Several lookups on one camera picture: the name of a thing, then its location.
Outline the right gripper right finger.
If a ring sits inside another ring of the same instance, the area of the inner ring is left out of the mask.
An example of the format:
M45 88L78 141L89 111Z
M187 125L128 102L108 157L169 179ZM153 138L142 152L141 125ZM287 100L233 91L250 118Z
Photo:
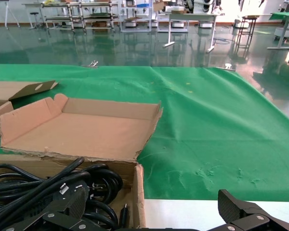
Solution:
M236 199L226 189L218 191L218 211L225 224L213 231L289 231L289 223L271 216L256 203Z

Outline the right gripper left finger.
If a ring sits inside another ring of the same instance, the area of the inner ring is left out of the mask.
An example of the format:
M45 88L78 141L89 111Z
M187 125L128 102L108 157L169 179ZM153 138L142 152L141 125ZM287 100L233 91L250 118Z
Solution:
M100 227L84 219L85 189L76 189L71 196L52 200L40 212L26 216L46 190L29 192L0 212L0 231L99 231Z

